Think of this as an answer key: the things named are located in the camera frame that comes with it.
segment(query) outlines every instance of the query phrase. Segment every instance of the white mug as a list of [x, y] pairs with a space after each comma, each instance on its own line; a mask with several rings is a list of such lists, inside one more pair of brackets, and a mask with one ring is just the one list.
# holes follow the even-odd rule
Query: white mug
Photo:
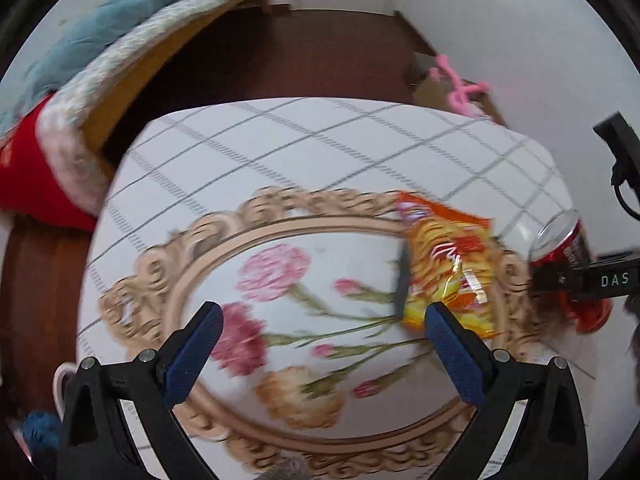
[[78, 371], [78, 365], [75, 363], [62, 363], [56, 373], [53, 374], [53, 402], [56, 405], [56, 411], [60, 420], [65, 416], [65, 399], [63, 395], [63, 386], [65, 379], [72, 379]]

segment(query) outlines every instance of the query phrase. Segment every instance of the orange snack bag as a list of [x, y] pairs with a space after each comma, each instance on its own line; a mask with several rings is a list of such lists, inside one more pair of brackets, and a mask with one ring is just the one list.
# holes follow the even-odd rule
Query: orange snack bag
[[464, 328], [494, 337], [488, 287], [494, 280], [491, 220], [400, 192], [398, 211], [407, 227], [412, 284], [403, 322], [424, 330], [427, 307], [441, 301]]

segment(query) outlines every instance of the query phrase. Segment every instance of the red pillow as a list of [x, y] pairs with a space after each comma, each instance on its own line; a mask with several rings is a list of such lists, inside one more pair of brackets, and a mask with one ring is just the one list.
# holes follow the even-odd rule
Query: red pillow
[[0, 148], [0, 208], [30, 214], [45, 224], [93, 232], [96, 219], [77, 208], [58, 185], [36, 139], [45, 97]]

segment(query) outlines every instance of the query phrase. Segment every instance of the ornate gold frame pattern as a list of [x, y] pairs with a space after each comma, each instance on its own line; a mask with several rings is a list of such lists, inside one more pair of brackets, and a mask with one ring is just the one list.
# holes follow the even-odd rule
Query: ornate gold frame pattern
[[[115, 283], [100, 298], [100, 314], [131, 358], [145, 348], [157, 349], [181, 327], [191, 292], [233, 256], [271, 240], [311, 233], [399, 237], [402, 225], [393, 214], [395, 201], [394, 191], [261, 189], [236, 211], [207, 214], [186, 231], [170, 233], [167, 243], [142, 253], [135, 274]], [[490, 295], [498, 336], [493, 345], [524, 359], [527, 346], [540, 335], [540, 323], [526, 293], [527, 267], [516, 254], [498, 245], [495, 261], [497, 279]], [[268, 468], [283, 452], [300, 452], [313, 475], [345, 479], [436, 465], [473, 410], [456, 398], [397, 431], [328, 440], [280, 432], [246, 420], [199, 381], [189, 399], [174, 407], [174, 413], [190, 435], [223, 442], [231, 456], [251, 469]]]

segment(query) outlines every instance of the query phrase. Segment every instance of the table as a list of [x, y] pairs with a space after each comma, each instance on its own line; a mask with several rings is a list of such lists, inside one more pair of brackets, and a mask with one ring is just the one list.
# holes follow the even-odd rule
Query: table
[[[228, 333], [176, 414], [222, 480], [251, 478], [292, 452], [332, 479], [425, 478], [470, 412], [433, 353], [385, 320], [398, 189], [494, 218], [522, 255], [572, 206], [535, 140], [428, 108], [279, 98], [153, 121], [127, 152], [92, 242], [78, 361], [157, 348], [216, 301]], [[506, 318], [511, 339], [498, 344], [548, 362], [555, 351], [525, 348], [526, 327]], [[588, 416], [593, 380], [572, 369]], [[322, 394], [302, 394], [308, 384]], [[125, 407], [145, 463], [162, 476]], [[518, 414], [522, 406], [486, 474], [500, 467]]]

